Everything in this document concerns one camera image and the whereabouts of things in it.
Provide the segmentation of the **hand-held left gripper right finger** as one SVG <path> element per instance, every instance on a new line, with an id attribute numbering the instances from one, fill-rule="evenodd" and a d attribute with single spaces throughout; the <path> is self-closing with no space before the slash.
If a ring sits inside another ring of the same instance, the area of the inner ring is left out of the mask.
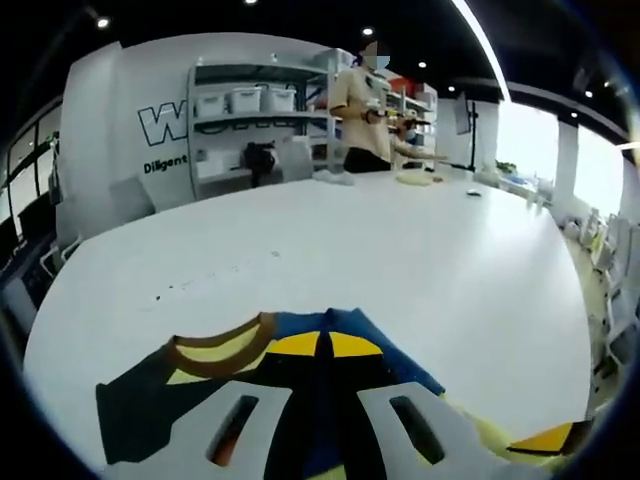
<path id="1" fill-rule="evenodd" d="M 328 335 L 340 444 L 349 479 L 499 479 L 503 461 L 473 423 L 424 385 L 400 382 L 382 349 Z"/>

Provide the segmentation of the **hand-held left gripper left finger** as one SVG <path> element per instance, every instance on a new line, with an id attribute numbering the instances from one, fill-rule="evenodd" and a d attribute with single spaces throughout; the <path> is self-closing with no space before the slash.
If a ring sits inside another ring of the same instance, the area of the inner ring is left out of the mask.
<path id="1" fill-rule="evenodd" d="M 230 381 L 291 391 L 271 440 L 264 479 L 307 479 L 325 472 L 315 445 L 319 332 L 226 332 L 172 338 L 174 385 L 211 393 Z"/>

